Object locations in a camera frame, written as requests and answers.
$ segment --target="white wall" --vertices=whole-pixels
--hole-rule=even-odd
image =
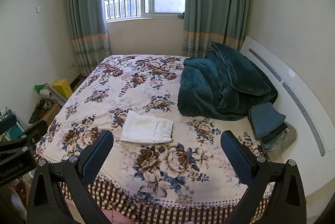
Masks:
[[[36,13],[41,6],[42,12]],[[35,84],[78,75],[64,0],[0,0],[0,108],[28,120],[38,102]]]
[[[334,24],[335,0],[251,0],[247,35],[299,75],[335,124]],[[332,180],[308,196],[308,216],[319,215],[334,191]]]
[[[134,19],[107,23],[112,53],[181,55],[182,19]]]

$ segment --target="striped curtain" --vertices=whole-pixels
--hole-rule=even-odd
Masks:
[[[249,0],[186,0],[183,55],[204,57],[211,42],[239,50],[248,10]]]
[[[88,76],[111,53],[103,0],[66,0],[73,50]]]

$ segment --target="white headboard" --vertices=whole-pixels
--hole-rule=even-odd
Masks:
[[[247,36],[241,53],[268,76],[278,90],[275,109],[297,130],[282,159],[296,161],[308,196],[335,177],[334,125],[301,78],[269,50]]]

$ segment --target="window sill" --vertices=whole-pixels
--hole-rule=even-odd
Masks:
[[[181,18],[178,18],[176,16],[156,16],[156,17],[135,17],[135,18],[123,18],[123,19],[116,19],[116,20],[108,20],[106,23],[115,23],[115,22],[123,22],[123,21],[131,21],[131,20],[143,20],[143,19],[179,19],[184,20]]]

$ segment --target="dark green blanket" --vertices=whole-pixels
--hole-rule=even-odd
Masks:
[[[267,76],[238,51],[212,43],[205,58],[187,58],[178,94],[183,116],[239,120],[255,105],[277,99]]]

